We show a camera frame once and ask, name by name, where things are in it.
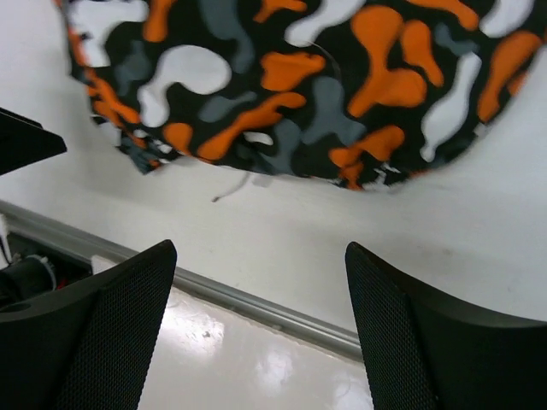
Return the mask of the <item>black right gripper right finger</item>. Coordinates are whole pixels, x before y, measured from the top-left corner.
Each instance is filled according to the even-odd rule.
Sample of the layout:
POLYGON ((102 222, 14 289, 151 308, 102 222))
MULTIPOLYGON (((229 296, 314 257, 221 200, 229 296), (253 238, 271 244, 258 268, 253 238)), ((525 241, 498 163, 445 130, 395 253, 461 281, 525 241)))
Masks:
POLYGON ((465 302, 359 243, 345 251, 376 409, 544 409, 546 324, 465 302))

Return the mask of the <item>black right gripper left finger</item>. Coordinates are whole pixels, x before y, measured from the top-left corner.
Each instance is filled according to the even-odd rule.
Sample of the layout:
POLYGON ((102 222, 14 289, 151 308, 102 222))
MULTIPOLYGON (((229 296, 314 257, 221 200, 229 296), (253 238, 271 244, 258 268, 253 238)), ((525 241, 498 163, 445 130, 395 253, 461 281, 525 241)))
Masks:
POLYGON ((64 287, 43 256, 6 266, 2 408, 137 408, 176 261, 165 240, 64 287))

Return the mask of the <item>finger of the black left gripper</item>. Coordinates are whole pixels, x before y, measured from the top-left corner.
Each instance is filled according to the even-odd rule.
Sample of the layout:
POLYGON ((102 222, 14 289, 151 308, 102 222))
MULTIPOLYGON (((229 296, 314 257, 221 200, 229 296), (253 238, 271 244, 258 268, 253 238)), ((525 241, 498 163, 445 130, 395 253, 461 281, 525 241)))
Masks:
POLYGON ((1 109, 0 173, 2 175, 63 154, 62 137, 45 130, 40 123, 7 109, 1 109))

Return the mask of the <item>orange camouflage shorts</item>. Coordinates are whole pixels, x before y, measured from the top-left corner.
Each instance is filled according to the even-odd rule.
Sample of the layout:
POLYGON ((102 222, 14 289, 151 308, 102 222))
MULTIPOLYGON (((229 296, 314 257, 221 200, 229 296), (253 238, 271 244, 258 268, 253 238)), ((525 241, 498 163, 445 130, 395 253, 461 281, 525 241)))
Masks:
POLYGON ((380 190, 464 154, 546 42, 543 1, 58 1, 91 119, 186 156, 380 190))

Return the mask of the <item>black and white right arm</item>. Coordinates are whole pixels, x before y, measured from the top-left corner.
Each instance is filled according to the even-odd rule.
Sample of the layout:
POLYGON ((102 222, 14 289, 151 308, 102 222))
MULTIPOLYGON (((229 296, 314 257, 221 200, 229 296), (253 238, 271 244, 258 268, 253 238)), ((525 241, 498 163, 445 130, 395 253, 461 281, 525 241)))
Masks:
MULTIPOLYGON (((42 255, 6 266, 2 408, 136 408, 176 256, 163 241, 74 282, 42 255)), ((345 266, 375 408, 545 408, 543 321, 455 298, 358 243, 345 266)))

